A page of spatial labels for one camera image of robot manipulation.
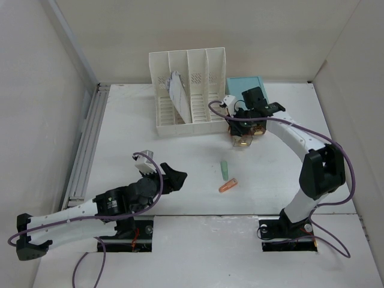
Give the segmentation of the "green capsule case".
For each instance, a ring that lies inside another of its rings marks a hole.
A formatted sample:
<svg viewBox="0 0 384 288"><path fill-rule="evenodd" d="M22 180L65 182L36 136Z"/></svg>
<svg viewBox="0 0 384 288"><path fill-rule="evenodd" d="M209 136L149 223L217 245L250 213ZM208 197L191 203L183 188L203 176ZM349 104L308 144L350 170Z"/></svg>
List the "green capsule case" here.
<svg viewBox="0 0 384 288"><path fill-rule="evenodd" d="M224 181L229 180L229 169L228 169L228 163L227 161L221 161L220 162L220 168L221 168L221 174Z"/></svg>

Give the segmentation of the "teal mini drawer cabinet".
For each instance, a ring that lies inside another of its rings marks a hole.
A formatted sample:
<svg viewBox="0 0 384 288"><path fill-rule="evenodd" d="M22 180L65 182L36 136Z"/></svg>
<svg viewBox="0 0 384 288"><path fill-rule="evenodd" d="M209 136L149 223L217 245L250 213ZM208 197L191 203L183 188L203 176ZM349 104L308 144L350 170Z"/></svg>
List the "teal mini drawer cabinet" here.
<svg viewBox="0 0 384 288"><path fill-rule="evenodd" d="M259 76L251 76L251 77L229 77L226 79L226 95L233 95L238 99L236 103L236 111L239 108L243 108L247 110L247 107L244 103L244 98L242 93L249 89L253 89L259 87L262 91L262 98L268 101L268 96L265 91L265 87L263 84L263 79Z"/></svg>

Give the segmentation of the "orange usb stick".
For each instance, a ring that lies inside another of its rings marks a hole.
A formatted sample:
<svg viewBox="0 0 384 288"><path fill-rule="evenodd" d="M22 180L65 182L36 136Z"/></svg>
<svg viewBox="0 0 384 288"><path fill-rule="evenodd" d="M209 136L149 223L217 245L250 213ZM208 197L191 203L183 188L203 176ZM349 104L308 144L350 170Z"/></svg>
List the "orange usb stick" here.
<svg viewBox="0 0 384 288"><path fill-rule="evenodd" d="M228 182L226 182L225 184L223 184L219 189L218 191L220 193L223 193L233 187L235 187L236 185L238 184L237 180L235 178L229 180Z"/></svg>

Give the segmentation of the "white paper booklet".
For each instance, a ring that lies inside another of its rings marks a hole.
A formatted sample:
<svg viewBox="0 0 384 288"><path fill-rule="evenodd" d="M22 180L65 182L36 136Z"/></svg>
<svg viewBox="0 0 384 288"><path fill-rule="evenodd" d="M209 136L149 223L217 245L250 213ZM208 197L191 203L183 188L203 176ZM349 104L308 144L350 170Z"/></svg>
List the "white paper booklet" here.
<svg viewBox="0 0 384 288"><path fill-rule="evenodd" d="M170 77L166 80L166 90L170 99L185 124L192 123L190 104L185 91L181 74L178 71L172 71Z"/></svg>

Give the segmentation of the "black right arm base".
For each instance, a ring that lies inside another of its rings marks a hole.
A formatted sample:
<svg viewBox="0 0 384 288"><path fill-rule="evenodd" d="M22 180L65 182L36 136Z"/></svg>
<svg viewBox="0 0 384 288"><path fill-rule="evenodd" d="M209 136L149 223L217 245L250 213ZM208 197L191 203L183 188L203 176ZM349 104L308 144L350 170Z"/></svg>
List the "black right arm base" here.
<svg viewBox="0 0 384 288"><path fill-rule="evenodd" d="M309 219L291 223L283 211L276 217L259 218L257 237L263 252L317 252Z"/></svg>

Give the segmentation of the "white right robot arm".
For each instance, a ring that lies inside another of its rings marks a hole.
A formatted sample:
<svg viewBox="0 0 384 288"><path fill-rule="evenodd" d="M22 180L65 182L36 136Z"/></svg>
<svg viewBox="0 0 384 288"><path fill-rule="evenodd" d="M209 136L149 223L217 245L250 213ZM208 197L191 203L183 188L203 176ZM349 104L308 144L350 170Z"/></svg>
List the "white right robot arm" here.
<svg viewBox="0 0 384 288"><path fill-rule="evenodd" d="M258 130L268 131L283 141L301 160L299 191L293 200L281 210L279 232L284 236L296 233L310 212L328 194L346 181L344 157L333 144L323 143L294 126L294 121L278 102L269 103L260 87L242 93L245 107L237 105L232 95L225 96L230 132L242 137Z"/></svg>

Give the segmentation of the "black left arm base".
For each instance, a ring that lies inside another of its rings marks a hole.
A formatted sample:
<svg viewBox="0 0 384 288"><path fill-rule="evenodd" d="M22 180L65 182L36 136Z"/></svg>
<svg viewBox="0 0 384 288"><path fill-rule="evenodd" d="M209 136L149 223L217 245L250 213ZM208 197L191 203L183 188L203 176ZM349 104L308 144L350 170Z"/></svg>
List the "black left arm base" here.
<svg viewBox="0 0 384 288"><path fill-rule="evenodd" d="M111 253L150 253L154 232L153 216L138 216L124 220L115 236L102 236L106 251Z"/></svg>

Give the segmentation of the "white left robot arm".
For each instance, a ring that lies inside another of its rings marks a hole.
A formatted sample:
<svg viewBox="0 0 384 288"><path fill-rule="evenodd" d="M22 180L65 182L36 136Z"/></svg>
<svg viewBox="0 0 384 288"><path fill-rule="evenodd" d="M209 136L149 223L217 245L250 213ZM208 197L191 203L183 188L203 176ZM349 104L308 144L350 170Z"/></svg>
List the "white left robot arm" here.
<svg viewBox="0 0 384 288"><path fill-rule="evenodd" d="M127 238L134 231L134 216L151 209L160 196L179 191L187 178L187 173L174 170L167 163L157 166L141 159L135 167L142 177L128 186L108 190L54 214L18 215L18 259L38 259L50 249L86 238Z"/></svg>

